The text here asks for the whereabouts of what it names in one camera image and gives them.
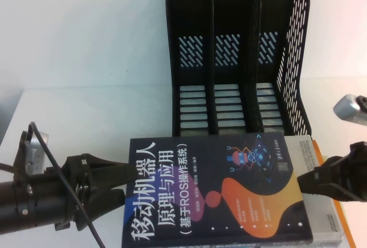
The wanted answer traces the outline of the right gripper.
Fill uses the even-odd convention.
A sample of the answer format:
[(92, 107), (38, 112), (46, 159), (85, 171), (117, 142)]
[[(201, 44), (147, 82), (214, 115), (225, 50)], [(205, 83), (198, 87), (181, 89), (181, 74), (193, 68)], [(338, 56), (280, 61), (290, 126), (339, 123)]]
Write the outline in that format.
[(298, 177), (302, 193), (325, 195), (340, 202), (366, 202), (366, 198), (352, 192), (350, 181), (354, 191), (366, 191), (364, 141), (350, 145), (346, 156), (330, 157), (322, 165)]

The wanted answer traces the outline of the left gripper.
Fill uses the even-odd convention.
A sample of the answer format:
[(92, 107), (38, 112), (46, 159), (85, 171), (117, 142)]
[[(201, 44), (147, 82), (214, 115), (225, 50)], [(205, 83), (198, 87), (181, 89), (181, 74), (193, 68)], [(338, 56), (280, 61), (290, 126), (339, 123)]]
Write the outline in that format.
[[(64, 172), (57, 172), (56, 176), (60, 185), (61, 221), (54, 224), (55, 230), (70, 228), (73, 221), (81, 231), (87, 227), (85, 216), (93, 222), (125, 205), (124, 191), (113, 188), (133, 183), (135, 167), (84, 153), (68, 157)], [(99, 196), (90, 201), (91, 195)]]

